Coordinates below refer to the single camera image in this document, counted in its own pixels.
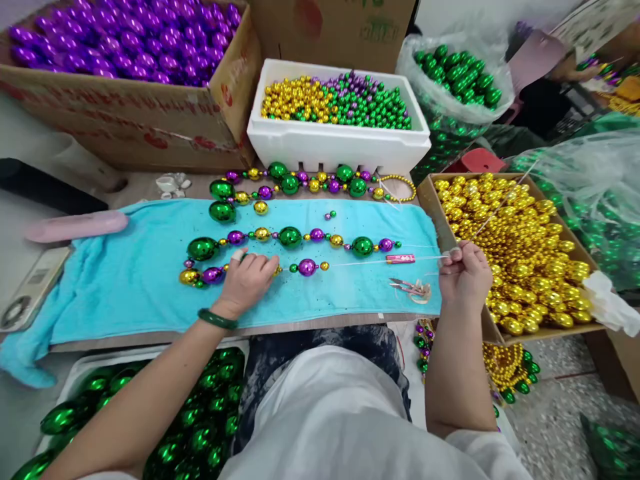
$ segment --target green jade bangle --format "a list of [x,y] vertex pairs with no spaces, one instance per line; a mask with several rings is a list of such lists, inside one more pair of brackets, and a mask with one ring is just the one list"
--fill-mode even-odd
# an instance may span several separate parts
[[220,315],[216,315],[209,309],[198,310],[198,318],[207,323],[215,325],[216,327],[224,328],[225,330],[235,330],[237,326],[236,322],[221,317]]

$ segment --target white styrofoam box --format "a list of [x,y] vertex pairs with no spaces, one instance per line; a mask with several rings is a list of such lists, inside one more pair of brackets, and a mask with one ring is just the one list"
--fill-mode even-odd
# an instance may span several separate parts
[[[65,384],[62,387],[60,396],[55,402],[56,405],[68,400],[75,392],[76,388],[86,376],[100,368],[110,367],[112,365],[119,365],[121,363],[132,363],[140,360],[152,360],[162,353],[162,351],[169,345],[157,345],[155,347],[145,347],[130,350],[119,350],[109,353],[99,353],[98,355],[89,355],[82,357],[76,363],[73,364]],[[249,340],[239,339],[238,337],[228,337],[222,340],[218,345],[218,350],[227,349],[232,347],[238,347],[245,354],[245,368],[247,366],[247,358],[249,356]],[[49,447],[49,442],[52,437],[44,435],[34,455],[44,452]]]
[[260,74],[257,92],[247,127],[251,144],[266,166],[281,161],[290,170],[302,163],[306,171],[335,171],[338,165],[380,175],[406,174],[422,160],[431,147],[429,128],[406,77],[358,70],[358,75],[371,75],[382,81],[385,89],[400,87],[400,96],[407,104],[413,130],[391,130],[332,123],[310,123],[264,119],[260,114],[265,87],[284,78],[301,75],[318,77],[321,81],[346,73],[346,69],[324,67],[310,63],[266,59]]

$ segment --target red stool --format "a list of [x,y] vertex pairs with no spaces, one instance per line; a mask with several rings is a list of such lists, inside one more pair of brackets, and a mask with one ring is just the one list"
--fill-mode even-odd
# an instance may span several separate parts
[[488,150],[477,148],[464,154],[445,171],[448,173],[498,173],[506,166],[506,163]]

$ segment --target person's right hand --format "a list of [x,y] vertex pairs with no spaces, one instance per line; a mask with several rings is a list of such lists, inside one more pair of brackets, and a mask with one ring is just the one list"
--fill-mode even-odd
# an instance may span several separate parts
[[479,312],[493,283],[493,274],[482,250],[462,240],[440,264],[443,304],[457,302]]
[[[242,250],[246,253],[249,249],[245,247]],[[254,253],[248,254],[242,262],[231,259],[222,293],[211,306],[211,311],[228,320],[238,320],[269,290],[279,263],[277,255],[268,259]]]

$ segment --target blue towel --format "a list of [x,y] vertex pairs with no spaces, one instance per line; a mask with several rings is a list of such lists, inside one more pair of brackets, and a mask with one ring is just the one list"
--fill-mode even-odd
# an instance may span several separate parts
[[[0,349],[0,367],[32,387],[55,384],[48,372],[35,361],[44,357],[56,343],[100,339],[152,331],[186,330],[196,319],[198,309],[208,307],[221,292],[220,285],[204,289],[187,287],[178,275],[187,258],[190,240],[208,236],[225,238],[231,230],[243,232],[266,227],[280,231],[292,225],[302,233],[318,227],[338,233],[345,242],[364,235],[375,243],[387,237],[403,243],[391,253],[412,253],[416,257],[436,256],[437,248],[410,245],[436,245],[433,223],[414,205],[388,205],[370,201],[316,199],[274,200],[269,212],[260,217],[250,206],[238,207],[235,224],[221,225],[209,217],[210,201],[180,199],[139,203],[122,209],[130,218],[122,232],[77,240],[75,252],[67,260],[60,282],[47,298],[40,314],[25,332],[9,335]],[[336,210],[326,221],[324,214]],[[304,321],[342,313],[408,312],[438,314],[441,298],[437,260],[412,264],[332,266],[313,276],[288,272],[292,263],[311,258],[316,263],[364,263],[385,259],[374,252],[358,259],[353,252],[333,249],[329,242],[303,242],[296,250],[284,250],[279,242],[251,240],[250,251],[279,255],[284,271],[273,282],[264,300],[247,312],[239,327],[258,327]],[[222,248],[222,254],[197,264],[204,270],[229,262],[235,247]],[[389,277],[431,284],[432,297],[418,305],[406,294],[392,289]]]

